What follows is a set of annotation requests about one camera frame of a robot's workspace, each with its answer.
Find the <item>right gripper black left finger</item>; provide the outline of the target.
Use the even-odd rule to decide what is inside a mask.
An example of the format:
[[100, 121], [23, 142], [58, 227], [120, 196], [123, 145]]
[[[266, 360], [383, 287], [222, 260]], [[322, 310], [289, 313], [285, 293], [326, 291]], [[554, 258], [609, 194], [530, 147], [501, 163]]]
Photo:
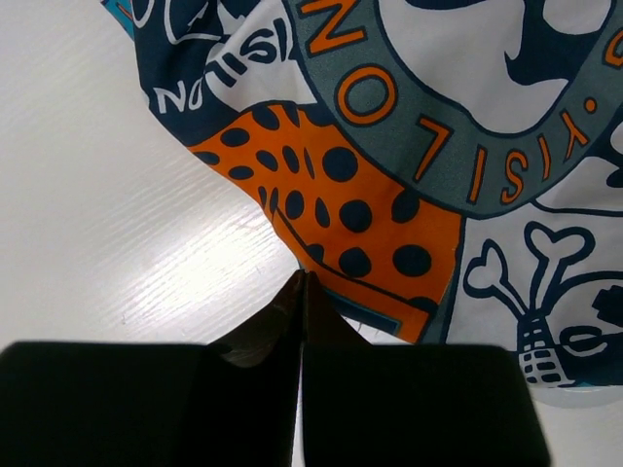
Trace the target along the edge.
[[301, 300], [209, 344], [17, 341], [1, 353], [5, 466], [287, 466]]

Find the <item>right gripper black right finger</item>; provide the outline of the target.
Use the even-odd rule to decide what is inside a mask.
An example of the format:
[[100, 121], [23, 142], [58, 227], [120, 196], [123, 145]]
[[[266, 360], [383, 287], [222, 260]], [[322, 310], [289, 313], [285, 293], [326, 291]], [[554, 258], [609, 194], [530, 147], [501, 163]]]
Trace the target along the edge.
[[316, 275], [302, 299], [303, 452], [309, 466], [547, 466], [512, 355], [480, 344], [372, 344]]

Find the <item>colourful patterned shorts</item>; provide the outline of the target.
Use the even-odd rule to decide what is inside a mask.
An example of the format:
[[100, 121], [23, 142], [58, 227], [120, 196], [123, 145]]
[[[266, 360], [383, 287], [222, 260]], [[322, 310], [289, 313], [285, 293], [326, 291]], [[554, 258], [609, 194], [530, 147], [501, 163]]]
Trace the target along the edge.
[[344, 316], [622, 395], [618, 1], [108, 1], [151, 113]]

